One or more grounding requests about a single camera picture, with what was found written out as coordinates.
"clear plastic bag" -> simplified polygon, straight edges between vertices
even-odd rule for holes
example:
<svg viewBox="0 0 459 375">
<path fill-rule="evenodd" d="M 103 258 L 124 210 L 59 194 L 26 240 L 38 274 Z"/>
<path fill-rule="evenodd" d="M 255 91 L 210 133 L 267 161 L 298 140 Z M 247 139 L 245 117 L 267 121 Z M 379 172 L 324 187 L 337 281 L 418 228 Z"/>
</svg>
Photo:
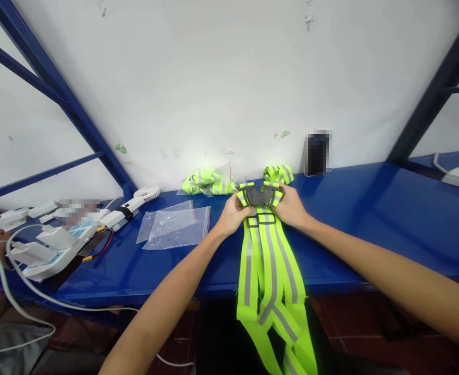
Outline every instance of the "clear plastic bag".
<svg viewBox="0 0 459 375">
<path fill-rule="evenodd" d="M 162 208 L 159 211 L 183 211 L 189 210 L 193 208 L 193 201 L 186 201 L 182 202 L 170 207 Z M 150 237 L 151 228 L 153 227 L 153 223 L 155 222 L 156 213 L 154 212 L 146 212 L 144 217 L 142 218 L 141 227 L 139 228 L 139 234 L 137 235 L 136 244 L 147 241 Z"/>
<path fill-rule="evenodd" d="M 142 248 L 145 250 L 164 250 L 198 245 L 207 235 L 209 225 L 209 206 L 185 211 L 158 211 L 151 229 L 150 239 Z"/>
</svg>

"plastic buckle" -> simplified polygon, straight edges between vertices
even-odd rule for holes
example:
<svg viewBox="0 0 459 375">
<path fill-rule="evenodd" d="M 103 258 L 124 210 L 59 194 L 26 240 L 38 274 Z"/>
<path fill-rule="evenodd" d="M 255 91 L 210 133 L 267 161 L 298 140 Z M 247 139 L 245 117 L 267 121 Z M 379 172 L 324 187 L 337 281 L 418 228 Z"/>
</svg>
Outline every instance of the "plastic buckle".
<svg viewBox="0 0 459 375">
<path fill-rule="evenodd" d="M 272 218 L 274 219 L 274 221 L 261 221 L 259 219 L 259 215 L 271 215 Z M 276 224 L 276 216 L 275 214 L 272 214 L 272 213 L 267 213 L 267 212 L 259 212 L 259 213 L 256 213 L 255 215 L 252 215 L 252 216 L 248 216 L 247 219 L 257 219 L 257 224 L 254 224 L 254 225 L 250 225 L 250 221 L 249 221 L 249 228 L 258 228 L 259 225 L 273 225 L 273 224 Z"/>
<path fill-rule="evenodd" d="M 265 188 L 265 191 L 259 191 L 259 188 Z M 267 186 L 267 185 L 260 185 L 260 186 L 245 186 L 238 189 L 239 191 L 244 191 L 246 193 L 246 197 L 248 198 L 249 206 L 260 206 L 265 205 L 269 206 L 271 199 L 274 199 L 274 191 L 278 190 L 280 192 L 283 191 L 283 188 L 275 187 L 275 186 Z"/>
</svg>

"red wire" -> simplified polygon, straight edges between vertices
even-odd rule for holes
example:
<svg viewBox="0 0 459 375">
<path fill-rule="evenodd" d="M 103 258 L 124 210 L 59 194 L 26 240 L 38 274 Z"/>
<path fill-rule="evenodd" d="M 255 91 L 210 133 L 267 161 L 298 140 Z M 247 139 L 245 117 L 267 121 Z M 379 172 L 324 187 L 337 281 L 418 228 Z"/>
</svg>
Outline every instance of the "red wire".
<svg viewBox="0 0 459 375">
<path fill-rule="evenodd" d="M 99 254 L 93 255 L 93 256 L 92 256 L 92 259 L 98 257 L 98 256 L 101 255 L 103 252 L 105 252 L 106 249 L 108 249 L 109 244 L 111 243 L 111 239 L 113 238 L 113 234 L 115 234 L 115 233 L 114 233 L 114 232 L 111 232 L 111 234 L 110 234 L 109 237 L 108 237 L 108 241 L 106 242 L 106 245 L 104 245 L 103 249 L 99 252 Z"/>
</svg>

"neon yellow vest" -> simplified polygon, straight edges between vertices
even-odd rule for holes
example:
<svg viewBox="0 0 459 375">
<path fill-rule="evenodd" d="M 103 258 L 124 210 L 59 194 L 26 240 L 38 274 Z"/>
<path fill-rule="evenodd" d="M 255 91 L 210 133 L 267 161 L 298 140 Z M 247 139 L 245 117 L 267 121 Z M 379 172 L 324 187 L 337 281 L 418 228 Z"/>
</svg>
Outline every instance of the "neon yellow vest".
<svg viewBox="0 0 459 375">
<path fill-rule="evenodd" d="M 293 181 L 290 166 L 269 166 L 266 180 Z M 254 183 L 241 184 L 237 194 L 242 205 L 251 205 Z M 266 370 L 272 375 L 318 374 L 304 302 L 304 282 L 273 211 L 283 197 L 278 183 L 266 181 L 266 199 L 255 206 L 255 216 L 244 220 L 237 319 L 241 321 Z M 283 358 L 277 359 L 267 332 L 274 327 L 285 341 Z"/>
</svg>

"white cable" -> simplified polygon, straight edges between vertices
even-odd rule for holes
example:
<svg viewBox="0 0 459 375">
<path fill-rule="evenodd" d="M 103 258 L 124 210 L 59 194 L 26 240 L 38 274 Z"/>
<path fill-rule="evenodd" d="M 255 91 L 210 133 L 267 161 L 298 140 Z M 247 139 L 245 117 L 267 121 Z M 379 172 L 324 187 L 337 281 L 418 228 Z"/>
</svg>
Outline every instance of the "white cable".
<svg viewBox="0 0 459 375">
<path fill-rule="evenodd" d="M 444 174 L 447 174 L 448 171 L 438 164 L 438 157 L 439 157 L 439 153 L 435 153 L 434 154 L 434 158 L 432 158 L 432 165 L 434 165 L 436 168 L 438 168 Z"/>
<path fill-rule="evenodd" d="M 9 255 L 9 258 L 11 259 L 11 263 L 12 263 L 12 266 L 14 267 L 14 269 L 16 270 L 17 274 L 19 275 L 19 277 L 21 278 L 21 280 L 26 284 L 26 286 L 31 289 L 31 291 L 35 294 L 37 294 L 38 296 L 46 299 L 47 301 L 49 302 L 52 302 L 53 304 L 56 304 L 56 305 L 59 305 L 59 306 L 62 306 L 62 307 L 66 307 L 66 308 L 70 308 L 70 309 L 74 309 L 74 310 L 80 310 L 80 311 L 115 311 L 115 310 L 132 310 L 132 311 L 136 311 L 136 312 L 139 312 L 138 309 L 136 308 L 133 308 L 133 307 L 110 307 L 110 308 L 88 308 L 88 307 L 80 307 L 80 306 L 74 306 L 74 305 L 70 305 L 70 304 L 67 304 L 67 303 L 64 303 L 64 302 L 61 302 L 61 301 L 58 301 L 57 299 L 54 299 L 48 295 L 46 295 L 45 293 L 42 293 L 41 291 L 39 291 L 32 283 L 31 281 L 22 273 L 21 269 L 19 268 L 19 265 L 16 263 L 16 261 L 12 258 L 11 256 L 11 244 L 12 244 L 12 240 L 19 234 L 19 232 L 23 231 L 24 229 L 27 229 L 27 228 L 33 228 L 33 227 L 44 227 L 44 225 L 42 224 L 33 224 L 33 225 L 29 225 L 29 226 L 26 226 L 26 227 L 23 227 L 19 230 L 17 230 L 16 232 L 14 232 L 12 234 L 12 236 L 10 236 L 10 238 L 7 240 L 7 245 L 6 245 L 6 250 L 7 250 L 7 254 Z M 0 277 L 2 277 L 2 271 L 4 271 L 3 267 L 2 267 L 2 270 L 0 271 Z M 4 282 L 2 281 L 2 285 L 4 286 L 4 290 L 6 291 L 5 294 L 7 295 L 7 289 L 8 289 L 8 285 L 7 285 L 7 280 L 5 279 L 5 285 L 4 285 Z M 156 355 L 158 357 L 158 359 L 160 359 L 162 362 L 164 362 L 165 364 L 167 365 L 170 365 L 170 366 L 173 366 L 173 367 L 187 367 L 187 366 L 193 366 L 194 363 L 193 362 L 188 362 L 188 363 L 185 363 L 185 364 L 173 364 L 173 363 L 170 363 L 168 361 L 165 361 L 163 358 L 161 358 L 158 354 Z"/>
<path fill-rule="evenodd" d="M 123 197 L 118 197 L 118 198 L 113 199 L 113 200 L 112 200 L 111 202 L 109 202 L 109 203 L 107 204 L 107 206 L 104 207 L 103 209 L 108 209 L 108 207 L 111 206 L 111 203 L 113 203 L 114 201 L 117 201 L 117 200 L 119 200 L 119 199 L 123 199 Z"/>
<path fill-rule="evenodd" d="M 51 324 L 49 322 L 46 322 L 45 320 L 38 319 L 38 318 L 35 318 L 34 316 L 29 315 L 21 306 L 19 306 L 17 301 L 12 296 L 12 294 L 10 292 L 10 289 L 9 289 L 9 285 L 7 283 L 7 278 L 5 277 L 5 270 L 4 270 L 4 266 L 2 265 L 1 259 L 0 259 L 0 280 L 2 281 L 2 287 L 4 288 L 5 296 L 9 300 L 10 304 L 14 306 L 14 309 L 16 309 L 18 313 L 20 313 L 21 315 L 23 315 L 27 319 L 30 319 L 30 320 L 32 320 L 34 322 L 41 323 L 41 324 L 43 324 L 45 326 L 49 326 L 49 327 L 52 328 L 52 331 L 50 333 L 46 334 L 46 335 L 43 335 L 43 336 L 41 336 L 41 337 L 39 337 L 37 339 L 34 339 L 34 340 L 30 340 L 30 341 L 25 342 L 23 344 L 19 344 L 19 345 L 16 345 L 16 346 L 11 346 L 11 347 L 8 347 L 8 348 L 5 348 L 5 349 L 0 349 L 0 353 L 6 352 L 6 351 L 10 351 L 10 350 L 13 350 L 13 349 L 18 349 L 20 347 L 33 344 L 36 341 L 40 341 L 40 340 L 43 340 L 43 339 L 46 339 L 46 338 L 52 336 L 56 332 L 56 327 L 53 324 Z"/>
</svg>

